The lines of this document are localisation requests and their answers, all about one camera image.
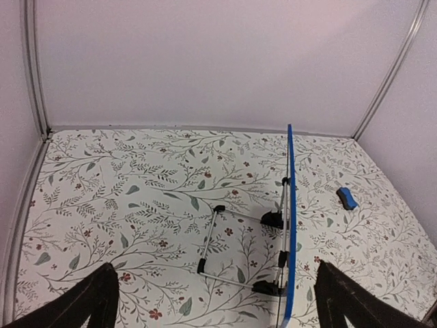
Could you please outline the small blue-framed whiteboard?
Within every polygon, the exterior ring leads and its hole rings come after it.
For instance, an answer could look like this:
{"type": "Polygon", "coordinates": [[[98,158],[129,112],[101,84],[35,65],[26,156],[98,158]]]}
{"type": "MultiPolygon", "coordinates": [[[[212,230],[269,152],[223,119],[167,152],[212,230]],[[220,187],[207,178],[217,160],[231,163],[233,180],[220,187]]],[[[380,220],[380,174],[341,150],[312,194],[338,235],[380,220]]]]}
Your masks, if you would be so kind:
{"type": "Polygon", "coordinates": [[[288,209],[290,211],[289,222],[289,256],[288,256],[288,276],[287,276],[287,296],[285,303],[285,311],[281,327],[291,327],[292,310],[294,306],[294,294],[295,294],[295,279],[296,279],[296,248],[297,248],[297,210],[296,210],[296,177],[294,166],[294,144],[293,144],[293,129],[292,125],[287,125],[287,146],[288,146],[288,174],[289,174],[289,190],[290,190],[290,205],[288,209]]]}

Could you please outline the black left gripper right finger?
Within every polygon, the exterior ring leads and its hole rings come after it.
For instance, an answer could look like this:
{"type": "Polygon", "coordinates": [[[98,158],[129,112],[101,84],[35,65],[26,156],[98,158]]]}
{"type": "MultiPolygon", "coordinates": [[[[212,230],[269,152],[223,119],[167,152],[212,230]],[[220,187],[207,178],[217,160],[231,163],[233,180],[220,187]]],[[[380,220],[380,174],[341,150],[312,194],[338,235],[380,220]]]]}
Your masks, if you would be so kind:
{"type": "Polygon", "coordinates": [[[320,327],[431,327],[379,300],[333,264],[321,261],[315,300],[320,327]]]}

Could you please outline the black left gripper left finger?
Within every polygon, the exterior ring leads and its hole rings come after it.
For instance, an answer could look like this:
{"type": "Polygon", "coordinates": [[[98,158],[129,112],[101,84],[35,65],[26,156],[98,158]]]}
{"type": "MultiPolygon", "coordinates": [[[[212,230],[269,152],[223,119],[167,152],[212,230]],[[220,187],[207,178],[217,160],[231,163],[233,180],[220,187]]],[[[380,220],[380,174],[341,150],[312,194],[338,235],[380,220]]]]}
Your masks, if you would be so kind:
{"type": "Polygon", "coordinates": [[[114,327],[119,302],[119,281],[106,262],[69,291],[7,327],[114,327]]]}

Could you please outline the blue whiteboard eraser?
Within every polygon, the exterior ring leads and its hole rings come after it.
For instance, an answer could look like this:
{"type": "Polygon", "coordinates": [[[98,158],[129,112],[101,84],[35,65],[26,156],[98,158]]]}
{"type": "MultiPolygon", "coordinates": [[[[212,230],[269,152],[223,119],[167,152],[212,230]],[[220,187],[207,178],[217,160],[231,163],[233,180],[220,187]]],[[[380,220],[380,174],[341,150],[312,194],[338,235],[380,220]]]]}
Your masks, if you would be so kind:
{"type": "Polygon", "coordinates": [[[349,188],[340,187],[336,191],[336,194],[339,197],[341,204],[345,210],[354,210],[356,207],[358,207],[358,203],[353,198],[349,188]]]}

